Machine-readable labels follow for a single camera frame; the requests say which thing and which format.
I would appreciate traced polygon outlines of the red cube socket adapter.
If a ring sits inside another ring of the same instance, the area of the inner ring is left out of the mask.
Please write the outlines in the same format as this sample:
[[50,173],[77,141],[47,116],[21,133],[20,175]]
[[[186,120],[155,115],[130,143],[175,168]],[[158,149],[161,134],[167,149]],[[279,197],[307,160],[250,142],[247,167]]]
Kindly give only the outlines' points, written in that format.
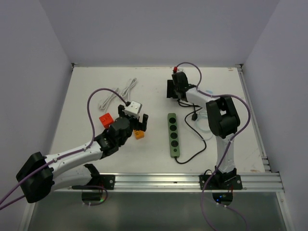
[[109,113],[106,113],[99,117],[99,121],[103,125],[104,128],[109,128],[111,124],[114,123],[114,119]]

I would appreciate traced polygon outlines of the green power strip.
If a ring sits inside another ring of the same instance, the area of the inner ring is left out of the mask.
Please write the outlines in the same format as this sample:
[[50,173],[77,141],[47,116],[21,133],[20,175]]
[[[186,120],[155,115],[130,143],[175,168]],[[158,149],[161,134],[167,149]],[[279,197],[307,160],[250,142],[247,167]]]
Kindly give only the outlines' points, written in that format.
[[175,159],[180,156],[180,145],[179,145],[178,124],[177,124],[176,114],[168,113],[167,122],[168,122],[170,157]]

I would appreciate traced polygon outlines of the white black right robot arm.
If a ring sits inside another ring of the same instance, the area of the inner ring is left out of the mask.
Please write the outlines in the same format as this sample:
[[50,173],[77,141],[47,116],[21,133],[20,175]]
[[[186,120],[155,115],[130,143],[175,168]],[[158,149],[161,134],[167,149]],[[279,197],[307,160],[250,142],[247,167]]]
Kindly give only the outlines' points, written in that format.
[[202,93],[188,82],[184,72],[175,67],[172,79],[167,81],[167,97],[193,103],[206,109],[210,131],[216,137],[217,163],[212,175],[205,180],[206,189],[226,189],[237,175],[234,161],[234,143],[240,119],[230,96]]

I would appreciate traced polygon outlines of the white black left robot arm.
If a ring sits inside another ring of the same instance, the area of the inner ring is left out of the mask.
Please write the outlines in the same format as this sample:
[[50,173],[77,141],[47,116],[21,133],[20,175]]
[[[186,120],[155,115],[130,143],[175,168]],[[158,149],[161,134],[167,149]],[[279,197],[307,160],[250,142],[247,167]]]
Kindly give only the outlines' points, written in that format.
[[134,130],[146,131],[148,115],[144,114],[143,121],[139,121],[141,107],[135,101],[119,105],[119,117],[109,128],[69,153],[32,154],[16,175],[27,202],[38,202],[50,192],[70,186],[97,189],[101,184],[100,174],[91,162],[117,152]]

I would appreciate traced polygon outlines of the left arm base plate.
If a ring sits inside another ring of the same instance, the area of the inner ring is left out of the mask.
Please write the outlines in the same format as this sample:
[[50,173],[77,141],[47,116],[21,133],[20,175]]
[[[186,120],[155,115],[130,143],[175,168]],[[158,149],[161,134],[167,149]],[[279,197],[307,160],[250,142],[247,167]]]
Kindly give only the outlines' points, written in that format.
[[86,185],[75,185],[73,190],[113,190],[115,187],[116,176],[112,174],[104,174],[92,178]]

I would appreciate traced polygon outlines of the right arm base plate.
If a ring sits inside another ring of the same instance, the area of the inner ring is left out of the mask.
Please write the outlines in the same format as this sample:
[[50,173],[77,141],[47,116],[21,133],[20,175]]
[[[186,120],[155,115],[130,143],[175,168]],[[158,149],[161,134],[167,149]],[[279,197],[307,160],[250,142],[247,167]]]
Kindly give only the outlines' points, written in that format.
[[237,174],[237,169],[222,173],[219,170],[207,183],[205,190],[242,190],[241,176]]

